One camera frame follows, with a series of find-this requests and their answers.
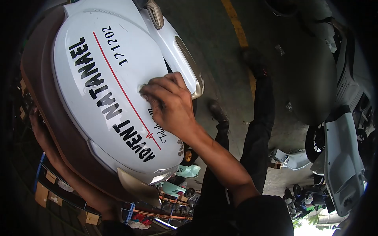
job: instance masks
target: red line decal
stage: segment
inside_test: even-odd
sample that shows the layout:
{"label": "red line decal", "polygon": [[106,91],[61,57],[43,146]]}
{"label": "red line decal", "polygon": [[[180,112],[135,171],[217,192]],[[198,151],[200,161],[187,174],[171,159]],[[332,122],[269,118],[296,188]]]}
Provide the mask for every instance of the red line decal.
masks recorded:
{"label": "red line decal", "polygon": [[129,97],[128,97],[127,94],[125,93],[125,90],[122,88],[122,86],[121,86],[121,84],[120,84],[120,82],[119,82],[119,80],[118,80],[116,74],[115,74],[114,71],[113,71],[113,68],[110,66],[110,63],[109,63],[108,59],[106,58],[106,56],[105,56],[105,54],[104,54],[104,51],[102,50],[102,47],[101,47],[100,43],[98,42],[98,39],[97,39],[96,34],[95,34],[94,31],[93,31],[93,35],[94,35],[94,38],[95,38],[96,41],[97,41],[98,47],[100,48],[100,50],[101,50],[101,52],[102,52],[102,55],[104,56],[104,59],[105,59],[106,63],[108,63],[108,66],[109,66],[110,70],[112,71],[113,76],[114,76],[114,78],[116,79],[116,81],[117,81],[119,87],[121,88],[121,90],[122,90],[123,94],[125,95],[126,99],[129,101],[131,107],[134,109],[135,114],[138,116],[138,118],[139,118],[140,121],[142,122],[143,126],[146,128],[146,130],[147,130],[147,132],[148,132],[146,138],[147,138],[147,137],[148,137],[148,138],[152,138],[152,139],[154,140],[154,142],[156,143],[156,145],[158,146],[158,148],[161,150],[159,144],[156,142],[156,140],[155,140],[154,137],[152,136],[153,133],[150,133],[150,131],[148,130],[147,126],[144,124],[143,120],[141,119],[141,117],[139,116],[138,112],[136,111],[136,109],[134,108],[133,104],[131,103]]}

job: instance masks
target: yellow floor line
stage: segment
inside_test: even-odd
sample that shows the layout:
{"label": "yellow floor line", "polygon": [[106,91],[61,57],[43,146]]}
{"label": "yellow floor line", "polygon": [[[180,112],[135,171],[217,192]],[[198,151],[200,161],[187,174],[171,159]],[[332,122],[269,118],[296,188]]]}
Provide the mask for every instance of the yellow floor line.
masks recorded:
{"label": "yellow floor line", "polygon": [[[223,6],[226,9],[228,17],[231,20],[231,23],[234,25],[236,36],[239,40],[240,46],[248,47],[247,38],[245,37],[242,24],[240,23],[237,17],[236,11],[234,7],[232,6],[231,1],[230,0],[221,0],[221,1],[223,3]],[[251,86],[252,98],[253,98],[253,101],[255,101],[256,79],[249,68],[247,68],[247,72],[248,72],[249,84]]]}

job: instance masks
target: finger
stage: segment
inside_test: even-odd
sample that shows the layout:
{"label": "finger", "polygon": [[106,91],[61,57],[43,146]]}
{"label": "finger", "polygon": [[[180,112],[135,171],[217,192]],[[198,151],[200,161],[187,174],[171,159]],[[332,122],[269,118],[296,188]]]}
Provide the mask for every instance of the finger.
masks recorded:
{"label": "finger", "polygon": [[171,79],[169,79],[167,77],[153,78],[148,82],[148,84],[160,85],[173,94],[178,95],[180,93],[180,87],[175,82],[173,82]]}
{"label": "finger", "polygon": [[161,102],[154,98],[152,95],[147,96],[147,101],[150,103],[152,108],[152,118],[156,123],[161,121],[163,115]]}
{"label": "finger", "polygon": [[169,73],[164,75],[164,77],[167,77],[170,80],[174,81],[180,88],[188,89],[180,72]]}
{"label": "finger", "polygon": [[162,101],[163,103],[167,103],[169,102],[170,99],[172,99],[175,95],[173,93],[171,93],[170,91],[166,90],[165,88],[163,88],[162,86],[160,85],[144,85],[140,92],[144,95],[152,95],[153,97],[155,98],[158,98],[160,101]]}
{"label": "finger", "polygon": [[38,108],[31,108],[29,113],[29,119],[32,127],[38,125],[39,110]]}

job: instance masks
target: workshop floor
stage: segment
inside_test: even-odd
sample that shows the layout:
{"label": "workshop floor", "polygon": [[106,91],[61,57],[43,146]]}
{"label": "workshop floor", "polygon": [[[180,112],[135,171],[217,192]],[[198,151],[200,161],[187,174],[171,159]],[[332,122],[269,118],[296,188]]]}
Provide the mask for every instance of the workshop floor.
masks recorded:
{"label": "workshop floor", "polygon": [[[269,148],[288,152],[305,147],[308,126],[285,107],[288,102],[287,73],[282,66],[281,54],[275,49],[277,44],[291,40],[288,33],[293,40],[302,35],[296,20],[275,16],[260,1],[156,2],[201,69],[205,93],[198,99],[196,119],[212,137],[216,136],[217,122],[212,121],[206,109],[208,98],[217,99],[228,116],[230,152],[240,159],[248,122],[253,120],[254,78],[241,63],[238,51],[240,46],[249,45],[258,48],[268,59],[274,83],[276,119]],[[200,176],[188,179],[188,187],[200,190],[206,165],[200,159],[196,163],[201,166]],[[264,194],[282,196],[285,188],[293,184],[311,184],[310,166],[297,171],[269,168]]]}

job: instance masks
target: person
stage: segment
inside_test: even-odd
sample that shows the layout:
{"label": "person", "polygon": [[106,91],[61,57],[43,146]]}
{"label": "person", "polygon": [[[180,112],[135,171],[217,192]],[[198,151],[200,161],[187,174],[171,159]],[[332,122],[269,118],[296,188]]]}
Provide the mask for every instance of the person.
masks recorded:
{"label": "person", "polygon": [[[274,124],[272,81],[257,50],[244,49],[242,55],[256,78],[256,94],[254,120],[248,127],[240,161],[229,152],[228,119],[219,104],[214,100],[209,103],[210,112],[219,122],[214,140],[196,122],[191,94],[179,72],[153,78],[140,91],[151,104],[153,120],[187,143],[207,165],[193,220],[179,227],[176,235],[250,235],[256,232],[294,235],[283,199],[262,195],[268,168],[268,141]],[[102,234],[133,235],[122,223],[115,200],[79,179],[63,163],[46,131],[41,131],[37,115],[37,110],[30,115],[37,141],[62,177],[90,206],[101,212]]]}

